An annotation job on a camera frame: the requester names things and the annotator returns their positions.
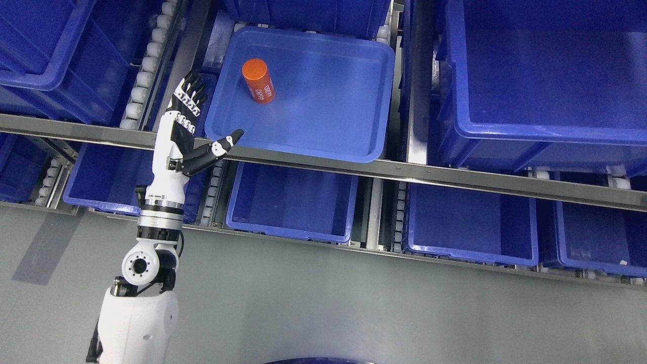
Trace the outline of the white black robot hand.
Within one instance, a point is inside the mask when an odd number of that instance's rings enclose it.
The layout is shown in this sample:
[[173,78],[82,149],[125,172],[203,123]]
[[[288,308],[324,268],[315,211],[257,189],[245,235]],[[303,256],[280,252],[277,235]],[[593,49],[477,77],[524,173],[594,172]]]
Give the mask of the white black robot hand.
[[194,70],[173,88],[156,133],[153,181],[147,186],[144,205],[183,206],[185,185],[190,178],[222,160],[244,135],[242,129],[236,129],[223,138],[196,147],[197,120],[207,99],[204,81]]

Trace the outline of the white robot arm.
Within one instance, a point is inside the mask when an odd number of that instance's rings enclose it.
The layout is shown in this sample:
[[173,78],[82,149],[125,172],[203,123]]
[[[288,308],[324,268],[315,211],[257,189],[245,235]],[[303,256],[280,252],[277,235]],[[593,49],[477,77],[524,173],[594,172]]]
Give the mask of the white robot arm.
[[136,243],[107,288],[85,361],[164,363],[179,320],[175,292],[184,203],[144,198]]

